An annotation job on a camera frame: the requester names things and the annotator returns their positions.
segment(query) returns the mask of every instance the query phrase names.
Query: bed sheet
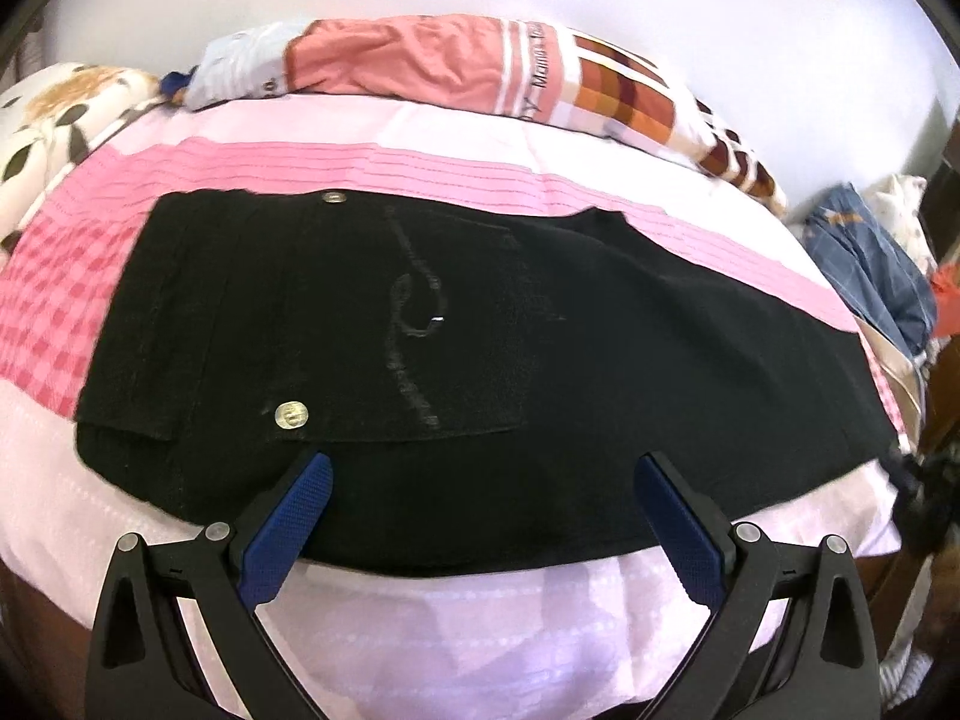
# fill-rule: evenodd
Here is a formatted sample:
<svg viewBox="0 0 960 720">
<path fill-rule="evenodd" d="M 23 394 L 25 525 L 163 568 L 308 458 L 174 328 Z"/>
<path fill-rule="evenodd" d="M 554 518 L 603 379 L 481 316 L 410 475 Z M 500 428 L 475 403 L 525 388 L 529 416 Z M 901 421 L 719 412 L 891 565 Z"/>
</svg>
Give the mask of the bed sheet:
<svg viewBox="0 0 960 720">
<path fill-rule="evenodd" d="M 157 109 L 51 194 L 0 274 L 0 549 L 85 626 L 118 536 L 133 530 L 160 542 L 198 532 L 83 466 L 70 419 L 112 285 L 152 203 L 198 187 L 355 188 L 501 213 L 621 210 L 680 256 L 856 332 L 802 247 L 760 205 L 619 143 L 375 98 Z M 75 256 L 25 255 L 32 269 L 18 269 L 22 253 L 45 247 Z M 883 554 L 899 546 L 893 499 L 882 472 L 866 464 L 751 519 L 780 541 L 840 533 L 858 556 Z M 215 695 L 242 714 L 195 608 L 184 610 Z M 758 641 L 780 613 L 771 606 Z M 707 618 L 659 548 L 428 580 L 299 562 L 258 614 L 334 720 L 589 718 L 652 697 Z"/>
</svg>

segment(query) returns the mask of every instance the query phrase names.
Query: blue gripper pad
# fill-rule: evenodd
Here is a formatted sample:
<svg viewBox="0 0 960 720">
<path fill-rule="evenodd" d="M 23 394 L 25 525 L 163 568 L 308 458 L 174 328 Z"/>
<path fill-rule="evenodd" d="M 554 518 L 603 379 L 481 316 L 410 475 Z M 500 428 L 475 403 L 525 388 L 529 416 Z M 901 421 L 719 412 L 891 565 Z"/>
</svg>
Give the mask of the blue gripper pad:
<svg viewBox="0 0 960 720">
<path fill-rule="evenodd" d="M 717 611 L 726 596 L 720 551 L 650 455 L 637 461 L 634 492 L 690 600 Z"/>
<path fill-rule="evenodd" d="M 333 466 L 314 455 L 243 553 L 237 592 L 248 610 L 272 601 L 333 493 Z"/>
</svg>

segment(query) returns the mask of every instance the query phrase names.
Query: blue denim cloth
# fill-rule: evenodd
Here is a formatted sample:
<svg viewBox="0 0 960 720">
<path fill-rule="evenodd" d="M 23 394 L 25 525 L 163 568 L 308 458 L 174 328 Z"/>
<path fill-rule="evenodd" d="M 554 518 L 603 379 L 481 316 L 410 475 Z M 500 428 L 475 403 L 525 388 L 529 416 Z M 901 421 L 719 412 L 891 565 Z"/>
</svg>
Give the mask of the blue denim cloth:
<svg viewBox="0 0 960 720">
<path fill-rule="evenodd" d="M 852 186 L 806 218 L 803 246 L 853 314 L 910 359 L 923 352 L 937 322 L 933 290 Z"/>
</svg>

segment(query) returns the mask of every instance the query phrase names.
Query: black garment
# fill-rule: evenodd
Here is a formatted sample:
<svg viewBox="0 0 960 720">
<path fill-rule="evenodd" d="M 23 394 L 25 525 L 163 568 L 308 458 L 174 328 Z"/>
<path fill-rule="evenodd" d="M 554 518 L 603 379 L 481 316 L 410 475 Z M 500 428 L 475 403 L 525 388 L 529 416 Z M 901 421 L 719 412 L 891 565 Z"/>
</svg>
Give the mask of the black garment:
<svg viewBox="0 0 960 720">
<path fill-rule="evenodd" d="M 650 449 L 741 517 L 894 439 L 856 335 L 621 214 L 345 194 L 160 199 L 80 395 L 92 469 L 206 523 L 313 442 L 334 490 L 304 555 L 429 576 L 650 546 Z"/>
</svg>

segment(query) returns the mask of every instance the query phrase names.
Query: wall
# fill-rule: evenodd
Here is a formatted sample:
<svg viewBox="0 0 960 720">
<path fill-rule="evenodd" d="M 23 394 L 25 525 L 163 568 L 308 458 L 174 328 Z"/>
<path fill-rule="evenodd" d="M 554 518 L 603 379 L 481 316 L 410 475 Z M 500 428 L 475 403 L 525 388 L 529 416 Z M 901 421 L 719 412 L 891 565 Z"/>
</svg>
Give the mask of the wall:
<svg viewBox="0 0 960 720">
<path fill-rule="evenodd" d="M 935 162 L 960 70 L 914 0 L 54 0 L 56 59 L 155 73 L 290 16 L 467 11 L 556 20 L 664 61 L 754 145 L 795 203 Z"/>
</svg>

